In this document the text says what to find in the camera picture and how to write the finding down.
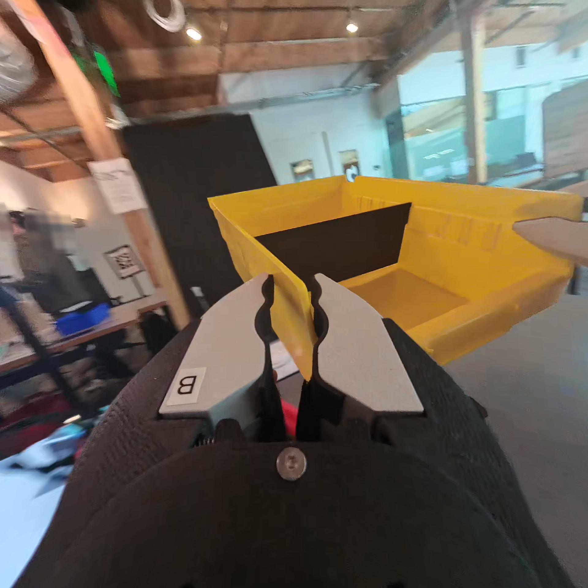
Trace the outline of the square marker sign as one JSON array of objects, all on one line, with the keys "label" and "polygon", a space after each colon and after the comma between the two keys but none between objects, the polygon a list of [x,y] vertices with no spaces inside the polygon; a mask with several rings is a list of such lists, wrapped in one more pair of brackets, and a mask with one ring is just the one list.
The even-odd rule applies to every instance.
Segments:
[{"label": "square marker sign", "polygon": [[104,253],[104,258],[119,280],[133,278],[145,271],[132,246],[121,245]]}]

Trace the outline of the blue plastic bin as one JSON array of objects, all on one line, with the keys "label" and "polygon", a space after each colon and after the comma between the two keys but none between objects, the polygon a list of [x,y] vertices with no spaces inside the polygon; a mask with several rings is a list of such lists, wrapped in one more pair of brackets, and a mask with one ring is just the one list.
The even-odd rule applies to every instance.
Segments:
[{"label": "blue plastic bin", "polygon": [[71,337],[94,329],[111,316],[108,303],[93,305],[87,309],[65,313],[55,321],[55,329],[62,337]]}]

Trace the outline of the silver ventilation duct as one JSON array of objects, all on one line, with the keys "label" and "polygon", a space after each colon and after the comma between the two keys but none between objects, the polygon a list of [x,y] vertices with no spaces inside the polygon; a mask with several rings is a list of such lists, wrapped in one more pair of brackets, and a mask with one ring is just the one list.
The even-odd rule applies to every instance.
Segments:
[{"label": "silver ventilation duct", "polygon": [[1,104],[11,104],[38,80],[34,59],[25,45],[1,21]]}]

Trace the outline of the green exit sign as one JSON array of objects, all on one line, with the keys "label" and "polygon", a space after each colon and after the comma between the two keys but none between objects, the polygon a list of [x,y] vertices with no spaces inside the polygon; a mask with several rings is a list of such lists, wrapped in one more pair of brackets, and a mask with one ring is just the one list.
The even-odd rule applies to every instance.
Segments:
[{"label": "green exit sign", "polygon": [[82,47],[69,45],[68,50],[85,77],[90,80],[101,79],[113,97],[121,98],[111,62],[101,46],[95,43],[87,43]]}]

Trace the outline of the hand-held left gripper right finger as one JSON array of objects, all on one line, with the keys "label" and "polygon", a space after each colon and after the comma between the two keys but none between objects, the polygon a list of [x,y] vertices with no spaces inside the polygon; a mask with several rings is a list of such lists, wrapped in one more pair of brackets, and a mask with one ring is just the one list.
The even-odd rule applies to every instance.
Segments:
[{"label": "hand-held left gripper right finger", "polygon": [[342,396],[334,417],[422,415],[423,404],[384,319],[363,298],[322,273],[314,276],[313,377]]}]

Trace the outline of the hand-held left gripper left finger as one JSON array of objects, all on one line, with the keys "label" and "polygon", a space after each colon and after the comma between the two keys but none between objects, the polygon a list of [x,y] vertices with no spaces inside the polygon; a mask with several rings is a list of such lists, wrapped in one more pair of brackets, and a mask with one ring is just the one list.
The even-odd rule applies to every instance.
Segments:
[{"label": "hand-held left gripper left finger", "polygon": [[204,313],[159,407],[161,418],[258,418],[268,348],[256,319],[271,295],[273,276],[260,273]]}]

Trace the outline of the white paper notice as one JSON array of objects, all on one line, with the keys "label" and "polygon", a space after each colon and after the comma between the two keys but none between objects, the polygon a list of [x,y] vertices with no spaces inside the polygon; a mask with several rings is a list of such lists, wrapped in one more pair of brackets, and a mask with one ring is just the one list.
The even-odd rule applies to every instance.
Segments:
[{"label": "white paper notice", "polygon": [[114,215],[148,208],[136,173],[126,158],[88,162],[107,207]]}]

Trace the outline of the long wooden desk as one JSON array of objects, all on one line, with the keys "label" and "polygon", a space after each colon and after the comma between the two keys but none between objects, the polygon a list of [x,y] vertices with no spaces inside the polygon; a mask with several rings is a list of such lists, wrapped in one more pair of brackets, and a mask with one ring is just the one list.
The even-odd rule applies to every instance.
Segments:
[{"label": "long wooden desk", "polygon": [[[63,353],[98,337],[138,325],[144,313],[159,309],[163,309],[166,317],[169,317],[168,301],[160,293],[115,306],[111,309],[107,319],[97,326],[71,336],[60,337],[55,342],[46,345],[45,348],[53,355]],[[38,355],[32,347],[26,343],[15,343],[1,357],[1,374],[28,366],[37,360]]]}]

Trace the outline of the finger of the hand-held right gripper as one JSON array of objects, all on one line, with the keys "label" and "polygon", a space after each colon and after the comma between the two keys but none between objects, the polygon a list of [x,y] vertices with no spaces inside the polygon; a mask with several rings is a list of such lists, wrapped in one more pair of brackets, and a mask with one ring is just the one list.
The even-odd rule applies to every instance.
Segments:
[{"label": "finger of the hand-held right gripper", "polygon": [[517,221],[512,229],[541,250],[587,268],[587,222],[543,217]]}]

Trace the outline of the black bin divider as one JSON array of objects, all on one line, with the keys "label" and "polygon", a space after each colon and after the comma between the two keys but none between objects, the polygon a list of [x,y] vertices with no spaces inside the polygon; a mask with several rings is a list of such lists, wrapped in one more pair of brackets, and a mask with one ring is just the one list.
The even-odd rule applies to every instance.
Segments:
[{"label": "black bin divider", "polygon": [[411,203],[268,233],[256,240],[306,285],[316,274],[335,282],[399,261]]}]

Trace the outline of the yellow plastic bin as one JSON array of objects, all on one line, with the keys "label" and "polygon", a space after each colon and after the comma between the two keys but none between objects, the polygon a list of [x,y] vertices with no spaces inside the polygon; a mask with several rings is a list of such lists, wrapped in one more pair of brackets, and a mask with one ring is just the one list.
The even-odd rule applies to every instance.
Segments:
[{"label": "yellow plastic bin", "polygon": [[512,225],[543,217],[581,221],[583,201],[566,192],[365,176],[208,199],[242,280],[274,276],[273,329],[305,379],[317,340],[309,285],[256,237],[411,203],[399,261],[338,283],[444,365],[558,300],[572,262],[532,245]]}]

